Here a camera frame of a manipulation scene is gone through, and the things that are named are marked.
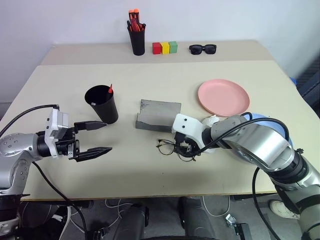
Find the eyeglasses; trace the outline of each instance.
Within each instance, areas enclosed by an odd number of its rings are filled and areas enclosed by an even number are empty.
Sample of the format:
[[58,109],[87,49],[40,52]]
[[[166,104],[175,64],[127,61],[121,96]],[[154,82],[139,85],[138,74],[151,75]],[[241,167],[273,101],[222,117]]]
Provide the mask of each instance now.
[[217,45],[207,44],[207,45],[190,45],[189,50],[193,55],[199,55],[204,50],[206,54],[215,54],[217,50]]
[[[156,146],[159,149],[159,152],[163,155],[171,155],[173,153],[175,153],[175,150],[177,147],[179,147],[180,149],[184,148],[187,150],[187,146],[180,146],[175,144],[173,141],[170,140],[165,140],[165,139],[158,139],[159,144]],[[191,162],[191,161],[196,161],[195,157],[184,157],[181,156],[180,154],[178,154],[178,157],[184,161],[184,162]]]

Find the beige table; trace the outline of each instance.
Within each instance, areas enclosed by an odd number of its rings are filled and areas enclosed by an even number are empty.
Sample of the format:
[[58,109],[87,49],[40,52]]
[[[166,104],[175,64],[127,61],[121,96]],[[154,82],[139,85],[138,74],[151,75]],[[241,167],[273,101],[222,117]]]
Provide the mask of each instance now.
[[[240,84],[250,96],[249,111],[277,118],[289,128],[296,148],[320,169],[320,122],[288,76],[255,41],[217,42],[215,55],[191,55],[191,43],[178,43],[178,53],[134,56],[127,44],[61,45],[50,50],[3,120],[2,128],[18,113],[37,105],[59,104],[73,122],[99,120],[84,101],[92,86],[113,84],[119,113],[116,123],[78,134],[81,150],[107,146],[113,150],[97,159],[76,163],[66,157],[39,161],[45,174],[69,198],[97,199],[141,196],[245,194],[251,192],[254,165],[231,151],[204,153],[196,162],[161,155],[157,139],[172,134],[135,129],[140,100],[182,103],[181,113],[199,120],[208,117],[197,101],[198,87],[210,79]],[[45,128],[49,109],[34,111],[8,131],[35,133]],[[275,189],[260,172],[257,191]],[[25,199],[60,199],[32,166]]]

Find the black cup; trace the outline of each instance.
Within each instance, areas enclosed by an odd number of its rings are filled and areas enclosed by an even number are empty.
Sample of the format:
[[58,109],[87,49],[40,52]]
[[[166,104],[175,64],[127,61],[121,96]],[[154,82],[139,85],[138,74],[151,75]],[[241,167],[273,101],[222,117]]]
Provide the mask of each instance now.
[[85,101],[106,124],[113,124],[118,120],[118,112],[114,99],[114,91],[108,93],[109,86],[98,85],[90,88],[84,96]]
[[130,31],[128,28],[132,51],[134,55],[141,56],[145,54],[145,30]]

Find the green block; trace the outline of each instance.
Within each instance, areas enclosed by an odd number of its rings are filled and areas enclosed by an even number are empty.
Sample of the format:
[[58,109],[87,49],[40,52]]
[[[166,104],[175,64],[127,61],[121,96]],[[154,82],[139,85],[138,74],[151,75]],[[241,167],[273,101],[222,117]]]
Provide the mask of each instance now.
[[177,50],[178,50],[178,44],[176,41],[170,41],[169,42],[170,45],[170,53],[171,54],[176,54]]

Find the sunglasses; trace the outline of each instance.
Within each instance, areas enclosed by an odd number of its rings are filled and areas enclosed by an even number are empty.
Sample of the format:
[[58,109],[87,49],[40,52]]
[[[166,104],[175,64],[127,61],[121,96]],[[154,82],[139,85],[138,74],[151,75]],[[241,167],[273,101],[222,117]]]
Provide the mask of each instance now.
[[203,50],[205,51],[206,54],[215,54],[217,50],[217,45],[207,44],[202,46],[202,45],[195,44],[195,45],[190,45],[189,50],[193,55],[198,55],[202,53]]

